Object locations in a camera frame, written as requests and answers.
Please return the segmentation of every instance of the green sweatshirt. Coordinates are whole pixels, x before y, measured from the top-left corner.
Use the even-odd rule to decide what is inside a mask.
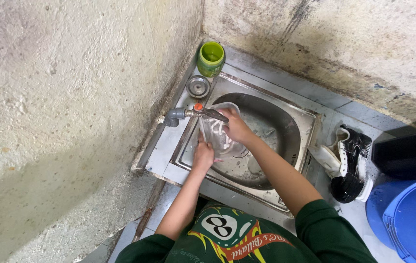
[[[124,248],[116,263],[377,262],[324,200],[299,211],[296,231],[297,237],[269,220],[210,202],[176,241],[148,236]]]

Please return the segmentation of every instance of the hand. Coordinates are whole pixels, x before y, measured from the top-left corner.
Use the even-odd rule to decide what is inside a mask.
[[[245,144],[245,141],[248,141],[255,134],[252,130],[245,124],[245,122],[240,118],[239,114],[235,109],[220,109],[224,116],[228,117],[229,122],[228,126],[224,126],[223,129],[229,138]]]
[[[192,171],[205,175],[215,161],[215,151],[211,142],[206,143],[201,131],[198,133],[198,145],[193,154]]]

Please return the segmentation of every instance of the faucet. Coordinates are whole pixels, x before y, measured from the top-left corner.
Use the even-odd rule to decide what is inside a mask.
[[[200,117],[201,115],[206,115],[223,122],[229,122],[229,119],[218,111],[206,109],[201,103],[197,103],[193,106],[192,110],[186,110],[184,108],[170,109],[164,117],[163,124],[169,127],[177,127],[179,120],[185,119],[185,117]]]

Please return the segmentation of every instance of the sink basin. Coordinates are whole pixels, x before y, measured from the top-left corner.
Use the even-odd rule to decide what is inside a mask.
[[[267,100],[239,92],[224,94],[213,104],[223,102],[237,105],[241,118],[252,131],[288,163],[294,165],[300,148],[300,132],[296,122],[286,111]],[[211,169],[246,187],[273,189],[251,154],[216,162]]]
[[[256,80],[252,75],[244,75],[249,76],[249,80]],[[282,89],[271,83],[268,87],[258,87],[221,72],[213,79],[211,87],[211,93],[199,101],[204,107],[223,102],[236,104],[242,119],[252,131],[302,173],[307,165],[307,146],[314,140],[314,131],[320,119],[316,112],[271,92],[275,88]],[[171,163],[187,170],[192,168],[198,132],[198,118],[192,117],[172,155]],[[207,178],[259,200],[292,218],[255,158],[249,152],[244,154],[238,158],[230,157],[223,162],[216,162],[208,171]]]

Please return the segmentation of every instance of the concrete wall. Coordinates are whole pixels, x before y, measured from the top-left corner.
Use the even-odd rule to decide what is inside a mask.
[[[416,0],[205,0],[203,31],[416,126]]]
[[[129,167],[199,36],[192,0],[0,0],[0,262],[72,262],[140,216]]]

